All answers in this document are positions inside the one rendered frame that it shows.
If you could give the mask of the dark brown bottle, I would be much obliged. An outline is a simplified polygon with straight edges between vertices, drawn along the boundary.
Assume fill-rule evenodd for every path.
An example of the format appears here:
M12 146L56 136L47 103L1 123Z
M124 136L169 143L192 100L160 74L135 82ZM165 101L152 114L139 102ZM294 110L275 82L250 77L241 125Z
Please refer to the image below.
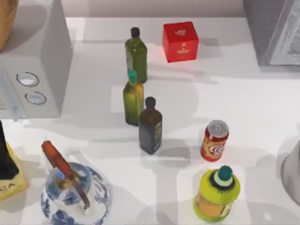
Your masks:
M139 147L153 155L162 142L162 114L158 111L154 97L145 99L146 108L139 115Z

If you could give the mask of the olive bottle with green cap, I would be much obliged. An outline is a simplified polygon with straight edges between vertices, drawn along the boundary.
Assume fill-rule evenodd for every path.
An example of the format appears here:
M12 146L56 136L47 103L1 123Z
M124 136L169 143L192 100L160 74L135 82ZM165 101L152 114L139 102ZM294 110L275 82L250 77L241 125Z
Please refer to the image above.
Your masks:
M130 69L127 72L128 82L123 89L125 122L138 126L140 113L144 110L144 88L137 80L137 73Z

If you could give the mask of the green bottle with black cap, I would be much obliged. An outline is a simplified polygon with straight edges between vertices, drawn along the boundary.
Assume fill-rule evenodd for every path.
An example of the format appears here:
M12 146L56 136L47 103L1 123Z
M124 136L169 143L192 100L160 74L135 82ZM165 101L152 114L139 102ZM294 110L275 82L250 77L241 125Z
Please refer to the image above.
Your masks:
M127 71L135 70L140 83L147 81L147 47L140 38L140 29L131 28L131 38L125 42Z

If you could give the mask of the red and white can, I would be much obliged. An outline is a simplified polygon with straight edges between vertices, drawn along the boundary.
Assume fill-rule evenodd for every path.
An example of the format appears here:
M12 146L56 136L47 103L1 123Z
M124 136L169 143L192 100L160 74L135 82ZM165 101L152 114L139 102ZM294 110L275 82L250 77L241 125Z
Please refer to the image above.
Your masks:
M222 120L212 120L204 132L201 156L209 162L218 161L222 157L228 136L228 125Z

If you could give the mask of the red box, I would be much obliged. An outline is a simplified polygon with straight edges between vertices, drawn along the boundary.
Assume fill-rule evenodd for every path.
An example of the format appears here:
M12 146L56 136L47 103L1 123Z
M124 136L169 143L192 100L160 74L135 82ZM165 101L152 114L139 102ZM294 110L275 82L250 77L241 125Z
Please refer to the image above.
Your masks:
M191 21L163 25L163 48L168 63L195 60L199 38Z

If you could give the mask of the yellow-green bottle with teal cap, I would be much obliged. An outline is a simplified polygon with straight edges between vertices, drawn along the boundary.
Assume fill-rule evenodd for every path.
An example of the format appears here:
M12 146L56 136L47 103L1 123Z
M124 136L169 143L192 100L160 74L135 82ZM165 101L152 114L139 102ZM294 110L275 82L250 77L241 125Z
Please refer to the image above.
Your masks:
M220 222L230 213L240 194L240 182L231 167L223 165L206 171L194 198L195 214L206 222Z

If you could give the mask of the blue and white teapot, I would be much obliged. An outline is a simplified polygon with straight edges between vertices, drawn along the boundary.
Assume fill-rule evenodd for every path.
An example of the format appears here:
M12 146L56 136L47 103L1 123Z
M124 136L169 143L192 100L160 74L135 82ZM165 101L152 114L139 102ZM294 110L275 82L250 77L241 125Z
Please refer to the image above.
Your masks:
M88 166L67 162L50 141L41 145L47 177L41 210L51 225L104 225L110 193L101 175Z

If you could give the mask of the small microwave knob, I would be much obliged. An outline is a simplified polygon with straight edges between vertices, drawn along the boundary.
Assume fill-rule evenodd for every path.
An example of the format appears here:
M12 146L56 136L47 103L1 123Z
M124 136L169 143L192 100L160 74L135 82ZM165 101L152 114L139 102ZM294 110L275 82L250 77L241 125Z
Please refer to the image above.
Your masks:
M25 94L26 100L33 105L42 105L46 102L46 97L40 92Z

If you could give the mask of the pale microwave oven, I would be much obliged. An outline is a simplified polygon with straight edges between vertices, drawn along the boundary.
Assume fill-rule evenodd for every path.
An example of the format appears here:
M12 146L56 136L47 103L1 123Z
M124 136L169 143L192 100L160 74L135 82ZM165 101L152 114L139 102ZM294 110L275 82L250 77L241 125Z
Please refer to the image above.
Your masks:
M61 114L72 61L72 45L61 0L19 0L5 48L0 52L0 119L57 118ZM25 87L16 75L39 78ZM25 94L40 92L42 105Z

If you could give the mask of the large microwave knob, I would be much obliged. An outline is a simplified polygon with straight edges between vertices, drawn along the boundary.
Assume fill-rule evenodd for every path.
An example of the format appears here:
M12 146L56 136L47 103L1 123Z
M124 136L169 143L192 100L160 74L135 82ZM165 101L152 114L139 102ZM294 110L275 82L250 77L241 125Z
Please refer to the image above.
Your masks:
M16 80L25 87L35 87L39 84L39 78L31 72L17 74Z

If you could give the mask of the grey cabinet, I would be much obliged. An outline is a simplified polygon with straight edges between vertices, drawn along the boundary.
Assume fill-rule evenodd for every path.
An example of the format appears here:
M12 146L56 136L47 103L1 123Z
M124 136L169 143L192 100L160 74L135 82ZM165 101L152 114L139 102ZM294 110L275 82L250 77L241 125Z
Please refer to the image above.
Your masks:
M300 0L243 0L258 64L300 66Z

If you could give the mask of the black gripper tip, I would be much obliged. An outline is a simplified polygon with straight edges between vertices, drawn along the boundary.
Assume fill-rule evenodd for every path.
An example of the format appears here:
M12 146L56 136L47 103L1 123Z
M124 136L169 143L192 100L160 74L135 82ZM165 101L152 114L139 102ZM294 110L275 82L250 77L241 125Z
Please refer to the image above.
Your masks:
M12 180L18 173L19 169L8 152L0 120L0 180Z

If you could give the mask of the yellow box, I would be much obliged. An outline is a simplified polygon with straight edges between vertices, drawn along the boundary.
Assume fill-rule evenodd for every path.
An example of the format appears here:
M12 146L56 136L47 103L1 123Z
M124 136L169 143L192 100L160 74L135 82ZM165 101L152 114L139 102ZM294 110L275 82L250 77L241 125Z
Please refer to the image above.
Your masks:
M24 175L22 166L16 156L16 154L11 150L9 144L6 142L8 152L15 162L19 173L12 180L0 180L0 201L12 197L19 192L26 190L29 185Z

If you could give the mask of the wicker basket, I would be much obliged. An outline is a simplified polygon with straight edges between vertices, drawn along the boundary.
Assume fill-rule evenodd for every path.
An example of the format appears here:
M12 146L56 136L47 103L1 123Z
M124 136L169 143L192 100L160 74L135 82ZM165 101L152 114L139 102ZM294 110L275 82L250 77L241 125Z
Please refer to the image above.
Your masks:
M0 0L0 52L9 38L19 0Z

